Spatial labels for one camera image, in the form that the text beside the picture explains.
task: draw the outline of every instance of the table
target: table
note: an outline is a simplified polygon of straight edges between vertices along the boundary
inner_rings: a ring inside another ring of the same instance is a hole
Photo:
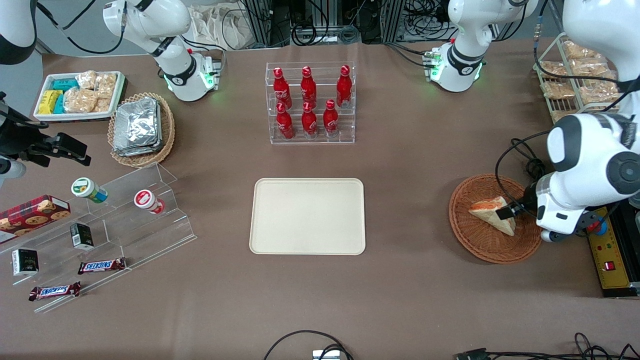
[[[432,44],[419,44],[428,49]],[[573,333],[620,351],[640,338],[633,300],[601,299],[588,245],[544,243],[530,259],[491,265],[455,239],[449,196],[493,171],[512,137],[551,121],[531,74],[531,41],[493,44],[477,83],[452,94],[381,45],[286,47],[228,54],[220,91],[184,103],[150,56],[44,56],[44,72],[119,70],[127,95],[171,106],[175,147],[163,165],[198,239],[44,315],[0,275],[3,359],[258,359],[280,336],[315,329],[357,359],[450,359],[479,347],[567,352]],[[264,106],[267,61],[356,61],[356,143],[276,147]],[[68,198],[88,176],[132,169],[109,155],[105,122],[53,125],[89,145],[92,165],[52,160],[7,181],[0,208],[48,193]],[[532,142],[544,154],[544,139]],[[528,183],[516,154],[502,173]],[[248,247],[253,186],[262,177],[357,177],[365,186],[367,248],[359,256],[259,256]],[[310,358],[328,342],[300,335],[273,359]]]

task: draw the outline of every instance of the bread slice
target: bread slice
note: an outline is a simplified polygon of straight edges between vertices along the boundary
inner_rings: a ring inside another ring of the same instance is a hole
[[[502,231],[503,233],[513,236],[515,235],[516,220],[509,218],[506,220],[500,220],[496,210],[507,206],[507,202],[503,197],[498,196],[491,200],[479,201],[469,208],[469,213],[491,224],[491,226]]]

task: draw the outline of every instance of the coca-cola bottle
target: coca-cola bottle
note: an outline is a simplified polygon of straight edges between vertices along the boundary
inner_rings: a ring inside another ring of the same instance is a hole
[[[273,91],[276,93],[276,99],[278,102],[285,104],[287,110],[291,109],[291,92],[289,91],[289,84],[282,75],[282,69],[277,67],[273,69],[273,75],[275,80],[273,82]]]
[[[313,140],[318,137],[316,126],[316,114],[310,102],[302,104],[302,128],[305,130],[305,138]]]
[[[302,91],[302,101],[311,104],[313,109],[316,108],[316,82],[311,77],[311,68],[305,66],[302,68],[302,82],[300,83]]]
[[[338,135],[338,111],[335,109],[335,101],[326,101],[326,109],[322,116],[324,123],[324,133],[328,138],[335,138]]]
[[[280,130],[280,133],[285,138],[285,140],[293,139],[293,137],[296,136],[296,129],[293,127],[293,123],[291,122],[291,115],[287,113],[285,104],[279,102],[276,105],[276,110],[278,111],[276,121],[278,122],[278,129]]]
[[[335,98],[339,108],[348,108],[351,105],[351,76],[349,76],[349,66],[343,65],[340,68],[340,79],[338,79],[337,90],[338,94]]]

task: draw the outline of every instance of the snickers bar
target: snickers bar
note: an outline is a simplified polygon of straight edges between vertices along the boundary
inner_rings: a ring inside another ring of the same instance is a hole
[[[78,275],[82,275],[85,272],[100,272],[111,270],[122,270],[127,267],[125,258],[118,258],[113,260],[94,261],[93,263],[80,263],[80,269]]]
[[[29,301],[36,301],[42,299],[48,299],[50,297],[65,296],[65,295],[80,295],[80,282],[76,282],[72,285],[54,286],[52,288],[40,288],[36,286],[31,290],[29,294]]]

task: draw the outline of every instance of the round wicker basket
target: round wicker basket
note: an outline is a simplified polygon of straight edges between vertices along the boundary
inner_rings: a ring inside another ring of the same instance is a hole
[[[119,156],[114,151],[111,151],[111,157],[116,159],[117,162],[123,165],[140,168],[151,163],[159,163],[160,161],[163,161],[167,157],[167,155],[169,155],[169,152],[171,152],[171,148],[173,147],[173,141],[175,139],[175,123],[173,121],[173,113],[171,112],[171,109],[169,109],[169,105],[160,95],[144,92],[142,94],[136,94],[128,97],[122,102],[125,103],[138,101],[147,96],[158,100],[158,102],[160,103],[160,121],[162,123],[162,139],[164,141],[164,146],[158,152],[136,156]],[[115,116],[115,113],[111,115],[111,119],[109,120],[109,132],[107,133],[107,141],[112,148]]]
[[[500,181],[511,195],[523,195],[524,188],[514,180],[501,176]],[[540,229],[535,219],[526,214],[518,216],[515,235],[509,236],[469,213],[473,203],[499,195],[508,199],[493,174],[464,180],[451,195],[449,222],[460,243],[473,255],[495,264],[517,263],[533,255],[540,246]]]

